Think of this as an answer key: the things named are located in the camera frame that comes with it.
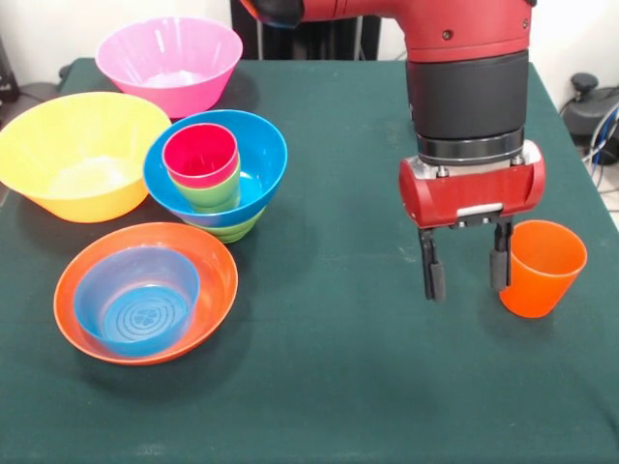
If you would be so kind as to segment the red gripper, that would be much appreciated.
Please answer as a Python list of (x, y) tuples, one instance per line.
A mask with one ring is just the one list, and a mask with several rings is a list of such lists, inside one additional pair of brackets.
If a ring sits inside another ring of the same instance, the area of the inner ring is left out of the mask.
[[(418, 157), (399, 164), (398, 187), (407, 214), (418, 230), (426, 298), (445, 299), (444, 268), (438, 259), (433, 230), (452, 227), (470, 217), (510, 217), (533, 210), (545, 190), (545, 161), (540, 148), (524, 142), (523, 163), (499, 161), (476, 166), (440, 168)], [(511, 283), (511, 219), (498, 219), (490, 252), (490, 285), (495, 291)]]

